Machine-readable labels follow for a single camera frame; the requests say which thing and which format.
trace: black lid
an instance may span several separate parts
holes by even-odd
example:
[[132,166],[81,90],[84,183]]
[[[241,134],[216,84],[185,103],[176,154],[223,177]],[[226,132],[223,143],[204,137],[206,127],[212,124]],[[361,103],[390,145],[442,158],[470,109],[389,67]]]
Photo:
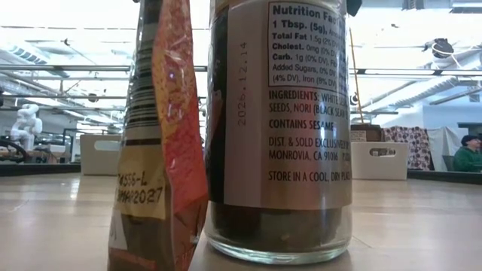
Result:
[[346,0],[346,11],[348,14],[355,16],[362,6],[362,0]]

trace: jar label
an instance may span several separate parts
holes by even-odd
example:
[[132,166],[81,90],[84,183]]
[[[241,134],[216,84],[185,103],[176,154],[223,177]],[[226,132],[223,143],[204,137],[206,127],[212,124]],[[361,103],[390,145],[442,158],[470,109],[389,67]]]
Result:
[[253,1],[212,21],[211,199],[316,210],[351,203],[343,11]]

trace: ceiling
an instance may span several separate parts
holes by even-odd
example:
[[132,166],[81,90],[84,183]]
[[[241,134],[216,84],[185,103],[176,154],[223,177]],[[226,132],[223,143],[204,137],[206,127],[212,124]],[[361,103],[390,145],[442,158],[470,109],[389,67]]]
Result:
[[[411,91],[415,95],[417,91],[424,91],[426,81],[434,79],[433,76],[403,75],[410,72],[400,69],[466,69],[468,59],[480,53],[482,38],[473,30],[482,25],[480,14],[451,13],[453,7],[445,5],[447,0],[432,1],[431,5],[439,5],[418,11],[402,11],[399,2],[365,0],[366,8],[349,19],[356,68],[397,70],[392,71],[396,76],[360,74],[358,88],[362,104],[388,96],[392,90],[409,82],[416,82],[414,86],[418,88],[412,86]],[[130,65],[132,62],[139,15],[139,5],[132,0],[18,0],[10,3],[0,9],[0,64],[33,64],[15,56],[18,48],[35,54],[39,61],[48,65]],[[191,0],[191,20],[194,65],[207,65],[209,0]],[[447,38],[454,54],[436,59],[432,50],[423,51],[424,45],[436,38]],[[49,72],[14,73],[69,95],[125,96],[129,77],[128,72],[68,72],[70,78],[61,83],[59,75]],[[207,74],[198,72],[200,96],[207,96],[206,82]],[[354,77],[350,78],[349,85],[353,93],[356,89]],[[454,88],[417,102],[430,102],[463,89]],[[75,102],[96,108],[121,108],[125,104],[121,99]],[[371,110],[386,110],[392,103],[385,101],[380,108],[371,106]]]

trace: glass jar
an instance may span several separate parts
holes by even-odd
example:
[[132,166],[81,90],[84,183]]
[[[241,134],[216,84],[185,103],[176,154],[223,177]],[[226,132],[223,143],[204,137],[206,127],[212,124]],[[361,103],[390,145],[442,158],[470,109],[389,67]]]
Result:
[[346,3],[212,0],[209,242],[302,264],[351,239]]

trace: person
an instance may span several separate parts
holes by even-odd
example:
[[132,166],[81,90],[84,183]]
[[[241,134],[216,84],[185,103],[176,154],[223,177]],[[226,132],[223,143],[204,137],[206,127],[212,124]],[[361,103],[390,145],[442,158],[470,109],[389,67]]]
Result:
[[462,147],[453,157],[453,168],[459,172],[482,172],[482,154],[480,139],[475,135],[462,138]]

